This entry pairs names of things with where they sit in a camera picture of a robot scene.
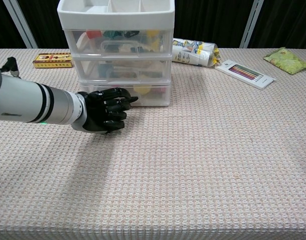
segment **snack bag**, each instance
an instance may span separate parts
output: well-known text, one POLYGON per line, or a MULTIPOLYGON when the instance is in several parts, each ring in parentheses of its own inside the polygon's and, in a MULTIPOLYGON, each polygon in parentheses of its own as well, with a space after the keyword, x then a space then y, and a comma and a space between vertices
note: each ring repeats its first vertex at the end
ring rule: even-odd
POLYGON ((271 52, 264 59, 291 75, 306 69, 306 62, 299 59, 284 47, 271 52))

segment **textured tablecloth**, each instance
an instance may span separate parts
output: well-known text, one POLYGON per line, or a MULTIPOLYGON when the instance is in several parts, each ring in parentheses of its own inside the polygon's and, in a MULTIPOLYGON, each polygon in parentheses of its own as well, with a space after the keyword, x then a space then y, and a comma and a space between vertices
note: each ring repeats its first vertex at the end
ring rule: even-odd
MULTIPOLYGON (((33 67, 51 51, 0 49, 0 67, 15 56, 22 78, 79 91, 74 68, 33 67)), ((107 136, 0 121, 0 239, 306 239, 306 70, 271 51, 221 49, 277 79, 262 91, 173 64, 171 105, 107 136)))

